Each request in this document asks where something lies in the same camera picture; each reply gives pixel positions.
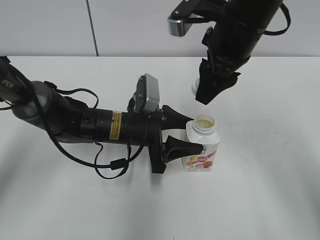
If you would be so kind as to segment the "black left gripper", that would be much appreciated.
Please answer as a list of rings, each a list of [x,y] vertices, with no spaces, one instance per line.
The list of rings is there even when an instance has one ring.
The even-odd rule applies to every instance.
[[[163,105],[161,110],[157,107],[153,112],[134,112],[133,107],[128,107],[127,112],[122,115],[123,129],[120,131],[120,140],[124,144],[139,148],[127,160],[132,162],[140,155],[143,147],[147,147],[151,172],[163,174],[167,163],[187,156],[200,155],[203,151],[202,144],[183,141],[170,135],[166,142],[162,142],[161,129],[185,130],[187,123],[193,120],[168,105]]]

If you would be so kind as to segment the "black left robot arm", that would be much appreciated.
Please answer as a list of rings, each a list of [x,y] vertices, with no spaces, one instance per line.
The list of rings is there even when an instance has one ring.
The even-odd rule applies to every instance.
[[[74,90],[61,90],[48,81],[31,81],[6,56],[0,58],[0,99],[19,119],[43,129],[67,158],[99,172],[120,170],[124,174],[143,148],[148,148],[151,171],[162,174],[167,163],[198,155],[203,145],[168,136],[164,130],[183,130],[190,118],[168,105],[159,107],[159,83],[150,74],[140,76],[125,112],[89,107],[72,98]],[[109,164],[86,162],[68,153],[62,144],[121,144],[127,156]]]

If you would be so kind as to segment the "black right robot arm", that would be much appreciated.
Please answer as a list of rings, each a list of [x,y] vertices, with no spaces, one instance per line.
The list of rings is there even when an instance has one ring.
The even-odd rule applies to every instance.
[[[207,58],[199,65],[199,83],[195,99],[208,105],[221,92],[233,87],[265,33],[281,0],[229,0],[216,5],[210,14],[215,22],[207,29],[202,44]]]

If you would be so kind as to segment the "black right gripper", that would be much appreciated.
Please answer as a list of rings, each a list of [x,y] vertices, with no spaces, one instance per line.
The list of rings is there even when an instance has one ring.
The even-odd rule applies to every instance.
[[[230,0],[223,18],[204,35],[208,60],[203,58],[199,65],[196,101],[208,105],[237,83],[240,73],[235,71],[250,59],[260,40],[255,6],[252,0]]]

